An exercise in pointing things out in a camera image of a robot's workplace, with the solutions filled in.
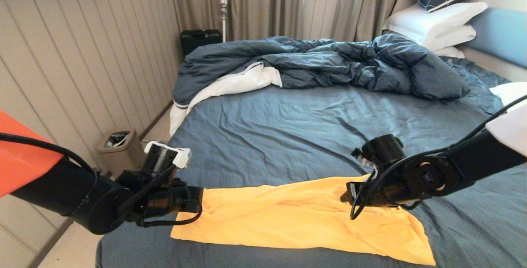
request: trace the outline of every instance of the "yellow towel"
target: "yellow towel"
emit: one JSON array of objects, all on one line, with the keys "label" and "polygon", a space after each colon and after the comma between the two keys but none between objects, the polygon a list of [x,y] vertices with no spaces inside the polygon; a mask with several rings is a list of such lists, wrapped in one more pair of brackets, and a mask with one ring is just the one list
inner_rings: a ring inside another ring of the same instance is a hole
[{"label": "yellow towel", "polygon": [[[174,226],[171,237],[203,243],[282,249],[326,247],[435,265],[423,225],[400,208],[366,207],[354,221],[340,202],[346,183],[330,177],[282,186],[205,189],[203,214]],[[178,220],[194,214],[181,212]]]}]

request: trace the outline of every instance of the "black suitcase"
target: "black suitcase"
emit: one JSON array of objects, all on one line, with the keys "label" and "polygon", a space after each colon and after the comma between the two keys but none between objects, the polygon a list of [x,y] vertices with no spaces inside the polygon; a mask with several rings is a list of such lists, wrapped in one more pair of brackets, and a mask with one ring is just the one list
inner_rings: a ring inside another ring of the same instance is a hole
[{"label": "black suitcase", "polygon": [[181,32],[183,56],[187,56],[197,47],[222,42],[222,34],[217,29],[184,30]]}]

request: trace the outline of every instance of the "trash can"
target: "trash can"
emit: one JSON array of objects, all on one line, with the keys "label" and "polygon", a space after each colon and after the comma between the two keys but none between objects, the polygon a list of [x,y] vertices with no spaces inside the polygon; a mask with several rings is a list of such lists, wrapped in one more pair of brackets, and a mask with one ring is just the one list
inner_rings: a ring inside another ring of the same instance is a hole
[{"label": "trash can", "polygon": [[100,140],[97,151],[115,178],[123,170],[139,170],[145,161],[145,152],[132,127],[106,133]]}]

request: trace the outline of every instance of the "black cable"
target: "black cable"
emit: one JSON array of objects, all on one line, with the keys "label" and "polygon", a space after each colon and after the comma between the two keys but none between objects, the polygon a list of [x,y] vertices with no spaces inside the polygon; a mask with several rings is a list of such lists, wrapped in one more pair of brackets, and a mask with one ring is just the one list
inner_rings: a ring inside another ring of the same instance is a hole
[{"label": "black cable", "polygon": [[508,109],[510,109],[511,107],[513,107],[514,105],[517,105],[518,103],[520,103],[521,101],[524,101],[525,99],[527,99],[527,95],[524,95],[518,99],[516,99],[515,101],[509,103],[508,105],[504,106],[503,108],[499,109],[497,112],[493,113],[493,115],[491,115],[488,119],[486,119],[485,121],[483,121],[480,125],[478,125],[473,131],[471,131],[469,134],[467,134],[465,137],[463,137],[459,142],[456,142],[454,144],[454,146],[456,144],[460,144],[461,142],[464,142],[465,140],[473,137],[474,135],[476,135],[478,132],[480,132],[482,129],[485,128],[485,125],[487,125],[488,122],[494,120],[495,118],[499,117],[501,114],[503,114],[504,112],[506,112]]},{"label": "black cable", "polygon": [[201,213],[203,212],[203,207],[201,204],[198,204],[198,213],[190,218],[190,219],[184,219],[183,221],[138,221],[137,226],[139,227],[155,227],[155,226],[181,226],[181,225],[187,225],[190,223],[194,223],[199,217],[201,216]]},{"label": "black cable", "polygon": [[366,206],[367,202],[371,198],[371,195],[374,193],[374,191],[380,185],[380,182],[382,182],[382,180],[384,180],[386,178],[386,176],[388,174],[390,174],[395,168],[399,167],[399,165],[401,165],[403,163],[406,163],[408,161],[412,161],[413,159],[416,159],[418,157],[422,157],[422,156],[425,156],[425,155],[438,154],[440,152],[446,151],[447,149],[448,149],[448,147],[444,147],[444,148],[440,148],[440,149],[437,149],[437,150],[421,152],[419,154],[412,155],[412,156],[406,157],[404,159],[401,159],[401,160],[397,161],[394,165],[391,165],[388,169],[386,169],[385,172],[382,173],[382,175],[379,178],[376,178],[374,181],[372,181],[374,184],[373,184],[373,186],[368,188],[368,191],[366,193],[366,197],[363,199],[363,202],[361,202],[361,205],[359,206],[359,209],[357,210],[357,212],[354,211],[355,210],[354,206],[352,206],[352,213],[351,213],[351,216],[350,216],[351,219],[357,219],[358,215],[361,214],[362,210],[364,209],[364,207]]},{"label": "black cable", "polygon": [[49,142],[43,142],[43,141],[38,140],[38,139],[25,137],[25,136],[20,136],[20,135],[13,135],[13,134],[9,134],[9,133],[0,133],[0,140],[2,140],[4,142],[16,142],[18,144],[28,144],[30,146],[39,147],[39,148],[43,148],[43,149],[46,149],[46,150],[58,152],[59,154],[62,154],[62,155],[66,156],[66,157],[68,157],[70,159],[73,159],[73,161],[77,162],[77,164],[79,164],[79,166],[81,168],[85,169],[87,172],[92,173],[95,176],[95,180],[93,182],[93,187],[88,191],[88,193],[82,199],[82,201],[79,204],[79,206],[77,206],[77,208],[75,210],[73,210],[73,212],[71,212],[70,214],[68,214],[66,216],[72,215],[79,208],[81,208],[81,206],[83,206],[84,204],[86,204],[88,202],[90,194],[92,193],[93,189],[96,187],[98,174],[79,155],[75,154],[71,150],[68,150],[67,148],[63,148],[63,147],[57,146],[55,144],[50,144]]},{"label": "black cable", "polygon": [[[410,157],[406,157],[404,159],[401,159],[399,160],[397,163],[395,163],[394,165],[390,166],[388,169],[386,169],[386,171],[384,173],[382,173],[382,176],[380,176],[379,178],[376,178],[375,181],[374,181],[374,184],[373,186],[371,187],[368,187],[368,192],[366,193],[366,197],[363,199],[363,201],[361,202],[361,205],[359,206],[357,212],[355,212],[355,208],[356,208],[356,204],[355,204],[355,201],[357,201],[357,199],[354,199],[354,202],[353,202],[353,206],[352,206],[352,212],[351,212],[351,219],[357,219],[358,215],[362,212],[362,210],[364,209],[364,207],[366,206],[367,202],[369,201],[369,199],[371,198],[371,195],[374,193],[374,191],[376,191],[377,187],[380,185],[380,183],[382,182],[382,180],[384,178],[386,178],[386,176],[388,174],[390,174],[395,168],[399,167],[401,164],[403,163],[406,163],[408,161],[411,161],[413,159],[416,159],[418,157],[422,157],[422,156],[425,156],[425,155],[431,155],[431,154],[438,154],[440,152],[443,152],[443,151],[446,151],[448,150],[448,148],[450,147],[453,147],[453,146],[456,146],[458,144],[460,144],[461,142],[465,142],[465,140],[473,137],[474,135],[476,135],[478,132],[480,132],[482,129],[485,128],[485,125],[494,120],[495,118],[499,117],[501,114],[503,114],[504,112],[506,112],[508,109],[510,109],[512,106],[520,103],[521,101],[524,101],[525,99],[527,99],[527,95],[524,95],[518,99],[516,99],[515,101],[509,103],[508,105],[504,106],[503,108],[499,109],[497,112],[495,112],[493,115],[491,115],[489,118],[487,118],[485,121],[481,122],[480,125],[478,125],[474,130],[472,130],[469,134],[467,134],[465,137],[463,137],[460,141],[456,142],[455,144],[452,144],[448,147],[444,147],[444,148],[440,148],[440,149],[436,149],[436,150],[431,150],[431,151],[426,151],[426,152],[422,152],[422,153],[419,153],[419,154],[416,154],[416,155],[413,155],[413,156],[410,156]],[[367,185],[371,182],[371,179],[368,178],[368,180],[366,181],[365,185],[363,186],[363,188],[359,191],[359,193],[357,194],[357,197],[359,197],[359,195],[361,195],[362,193],[362,190],[365,189],[367,187]],[[405,205],[405,208],[406,209],[409,209],[409,210],[412,210],[414,208],[416,208],[418,205],[419,205],[420,202],[416,202],[414,204],[412,204],[411,206],[406,206]]]},{"label": "black cable", "polygon": [[173,169],[175,169],[175,165],[170,165],[167,169],[163,170],[159,173],[158,176],[153,178],[150,182],[148,182],[147,185],[145,185],[141,190],[139,190],[137,193],[132,195],[132,197],[128,198],[123,204],[121,204],[117,208],[117,214],[121,217],[125,214],[126,210],[130,210],[134,206],[134,204],[139,201],[139,199],[143,198],[145,195],[147,195],[148,191],[150,191],[162,178],[165,177],[165,175],[168,172],[171,172]]}]

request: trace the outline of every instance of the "gray bed sheet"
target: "gray bed sheet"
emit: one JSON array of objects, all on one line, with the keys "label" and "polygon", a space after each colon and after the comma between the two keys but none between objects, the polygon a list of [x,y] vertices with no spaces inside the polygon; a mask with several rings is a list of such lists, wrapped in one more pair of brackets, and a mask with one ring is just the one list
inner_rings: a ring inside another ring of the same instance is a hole
[{"label": "gray bed sheet", "polygon": [[[429,101],[353,86],[284,90],[274,86],[203,101],[170,144],[192,149],[177,173],[205,188],[282,185],[369,172],[350,156],[393,133],[407,155],[446,146],[501,107],[488,86],[506,82],[467,60],[448,60],[468,96]],[[438,267],[525,267],[525,165],[477,182],[412,213],[423,223]],[[173,219],[174,215],[164,219]],[[389,257],[331,249],[270,249],[170,238],[170,227],[125,224],[100,240],[98,268],[422,267]]]}]

